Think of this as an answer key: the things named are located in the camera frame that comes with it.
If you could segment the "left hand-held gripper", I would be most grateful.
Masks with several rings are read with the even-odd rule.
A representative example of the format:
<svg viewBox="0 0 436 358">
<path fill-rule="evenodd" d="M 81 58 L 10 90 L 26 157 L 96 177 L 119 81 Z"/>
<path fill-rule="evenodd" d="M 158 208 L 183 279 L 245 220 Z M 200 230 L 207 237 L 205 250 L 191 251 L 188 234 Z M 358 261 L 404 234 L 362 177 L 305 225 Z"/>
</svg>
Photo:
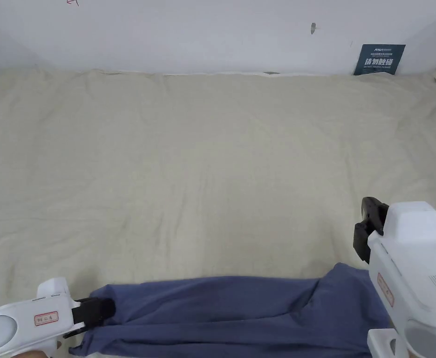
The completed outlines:
<svg viewBox="0 0 436 358">
<path fill-rule="evenodd" d="M 59 339 L 80 333 L 86 326 L 81 309 L 90 298 L 74 300 L 64 277 L 38 286 L 36 297 L 0 307 L 0 354 L 39 350 L 53 354 Z M 90 324 L 103 325 L 116 312 L 111 298 L 91 298 Z"/>
</svg>

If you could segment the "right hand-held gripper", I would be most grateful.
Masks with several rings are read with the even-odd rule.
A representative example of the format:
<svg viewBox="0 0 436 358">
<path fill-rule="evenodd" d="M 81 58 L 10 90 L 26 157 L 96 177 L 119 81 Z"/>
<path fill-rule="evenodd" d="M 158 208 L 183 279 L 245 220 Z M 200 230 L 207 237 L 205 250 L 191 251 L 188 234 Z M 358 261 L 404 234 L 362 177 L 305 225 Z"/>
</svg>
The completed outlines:
<svg viewBox="0 0 436 358">
<path fill-rule="evenodd" d="M 424 201 L 361 202 L 353 247 L 392 328 L 368 332 L 374 358 L 436 358 L 436 210 Z"/>
</svg>

